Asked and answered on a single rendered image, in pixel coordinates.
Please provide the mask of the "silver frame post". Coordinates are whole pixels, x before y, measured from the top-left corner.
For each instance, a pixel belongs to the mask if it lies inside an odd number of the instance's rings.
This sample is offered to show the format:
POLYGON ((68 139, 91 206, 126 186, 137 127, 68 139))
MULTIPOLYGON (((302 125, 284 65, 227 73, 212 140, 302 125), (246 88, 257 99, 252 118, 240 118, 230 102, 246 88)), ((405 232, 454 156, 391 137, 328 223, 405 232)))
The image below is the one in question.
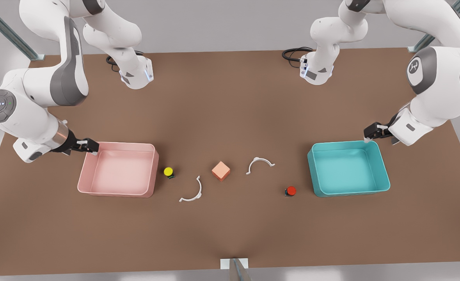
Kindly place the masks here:
POLYGON ((437 39, 442 46, 460 48, 460 0, 449 5, 446 0, 411 0, 412 6, 407 13, 411 24, 410 30, 425 33, 414 46, 409 46, 410 53, 426 48, 437 39))
POLYGON ((16 32, 14 32, 7 23, 0 18, 0 33, 10 41, 19 51, 21 51, 29 60, 44 60, 44 54, 37 54, 16 32))
POLYGON ((247 272, 249 269, 248 258, 220 259, 220 269, 228 270, 229 281, 252 281, 247 272))

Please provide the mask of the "orange cube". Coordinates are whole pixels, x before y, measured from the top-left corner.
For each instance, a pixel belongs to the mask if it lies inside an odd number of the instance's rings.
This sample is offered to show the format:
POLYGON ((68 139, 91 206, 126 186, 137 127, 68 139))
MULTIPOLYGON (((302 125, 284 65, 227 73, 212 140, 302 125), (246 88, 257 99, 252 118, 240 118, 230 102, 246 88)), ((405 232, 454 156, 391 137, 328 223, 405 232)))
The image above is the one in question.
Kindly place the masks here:
POLYGON ((231 169, 220 161, 211 172, 219 181, 223 181, 230 174, 231 169))

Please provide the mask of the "pink storage box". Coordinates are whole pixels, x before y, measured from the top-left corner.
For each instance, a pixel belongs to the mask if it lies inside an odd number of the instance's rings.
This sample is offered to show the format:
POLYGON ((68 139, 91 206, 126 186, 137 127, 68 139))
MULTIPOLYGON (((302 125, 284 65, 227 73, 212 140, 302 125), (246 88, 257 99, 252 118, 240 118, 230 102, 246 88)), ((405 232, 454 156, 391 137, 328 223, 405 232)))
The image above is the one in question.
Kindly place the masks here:
POLYGON ((93 196, 149 198, 154 193, 159 154, 152 144, 99 142, 86 153, 78 191, 93 196))

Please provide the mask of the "blue storage box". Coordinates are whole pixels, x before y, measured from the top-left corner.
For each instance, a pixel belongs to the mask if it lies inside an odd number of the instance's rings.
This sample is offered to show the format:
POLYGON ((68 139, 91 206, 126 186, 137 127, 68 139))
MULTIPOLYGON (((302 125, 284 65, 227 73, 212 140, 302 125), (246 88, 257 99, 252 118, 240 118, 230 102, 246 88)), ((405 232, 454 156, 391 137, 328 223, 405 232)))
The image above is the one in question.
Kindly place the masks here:
POLYGON ((307 160, 313 190, 319 197, 376 194, 391 187, 374 141, 315 143, 307 160))

